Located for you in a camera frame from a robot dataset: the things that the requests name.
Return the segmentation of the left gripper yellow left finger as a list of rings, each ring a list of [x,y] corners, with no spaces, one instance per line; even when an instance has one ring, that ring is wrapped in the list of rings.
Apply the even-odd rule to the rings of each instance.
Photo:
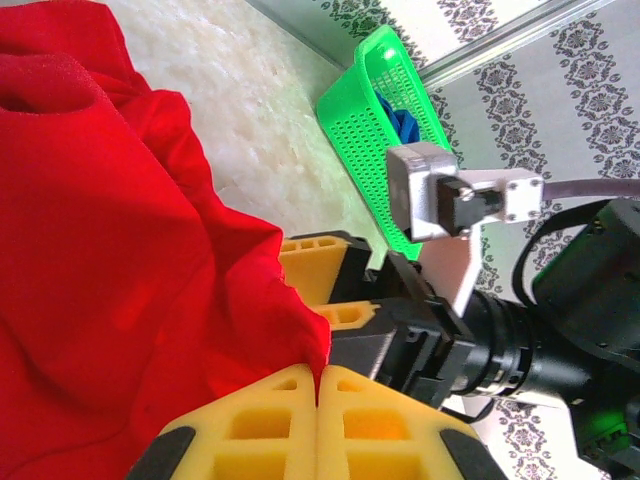
[[[293,365],[184,414],[154,438],[129,479],[313,479],[314,377]]]

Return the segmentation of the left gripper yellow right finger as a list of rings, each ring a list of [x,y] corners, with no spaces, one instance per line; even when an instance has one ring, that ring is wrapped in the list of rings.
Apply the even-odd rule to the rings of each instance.
[[[503,479],[470,425],[339,366],[319,390],[321,479]]]

